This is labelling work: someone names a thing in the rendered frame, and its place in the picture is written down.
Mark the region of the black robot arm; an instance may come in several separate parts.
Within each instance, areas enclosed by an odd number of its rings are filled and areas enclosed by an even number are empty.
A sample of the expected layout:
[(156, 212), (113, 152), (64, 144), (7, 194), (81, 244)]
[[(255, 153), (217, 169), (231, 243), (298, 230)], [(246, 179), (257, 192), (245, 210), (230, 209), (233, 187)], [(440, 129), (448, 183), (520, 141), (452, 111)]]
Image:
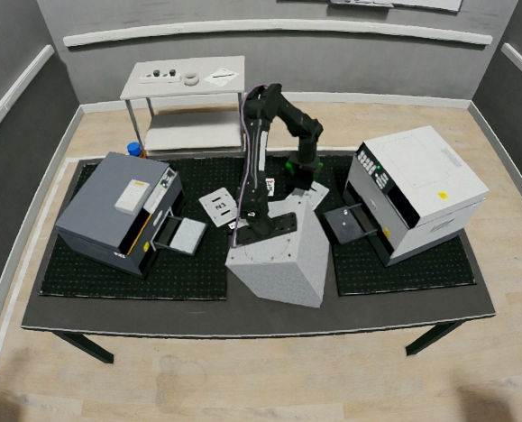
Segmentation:
[[(281, 89), (280, 83), (270, 84), (267, 89), (264, 86), (256, 87), (247, 96), (243, 108), (243, 120), (250, 140), (248, 148), (245, 134), (243, 176), (240, 187), (237, 188), (235, 201), (238, 208), (243, 181), (247, 172), (240, 218), (246, 219), (248, 225), (237, 228), (236, 246), (242, 247), (261, 242), (296, 232), (298, 229), (295, 212), (272, 218), (268, 215), (270, 211), (268, 206), (269, 190), (265, 177), (265, 164), (270, 124), (273, 123), (276, 116), (281, 119), (291, 136), (299, 137), (298, 150), (304, 153), (314, 151), (313, 161), (316, 157), (316, 141), (319, 140), (324, 128), (318, 122), (318, 119), (311, 119), (307, 113), (303, 113), (294, 107), (281, 94)], [(260, 99), (258, 99), (259, 95)]]

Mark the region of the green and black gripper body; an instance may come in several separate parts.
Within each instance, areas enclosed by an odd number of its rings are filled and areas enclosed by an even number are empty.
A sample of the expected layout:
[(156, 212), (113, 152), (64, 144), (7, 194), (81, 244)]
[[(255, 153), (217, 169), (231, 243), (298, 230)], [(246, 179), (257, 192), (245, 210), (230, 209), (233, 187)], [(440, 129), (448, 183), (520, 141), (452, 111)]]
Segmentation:
[(300, 165), (302, 170), (312, 172), (315, 174), (319, 174), (319, 172), (322, 168), (322, 165), (318, 165), (320, 158), (317, 156), (315, 157), (315, 160), (313, 161), (313, 153), (314, 153), (314, 151), (312, 151), (310, 153), (303, 153), (300, 150), (298, 150), (298, 155), (297, 155), (297, 152), (295, 151), (294, 154), (290, 155), (288, 162), (290, 164), (293, 163), (293, 164)]

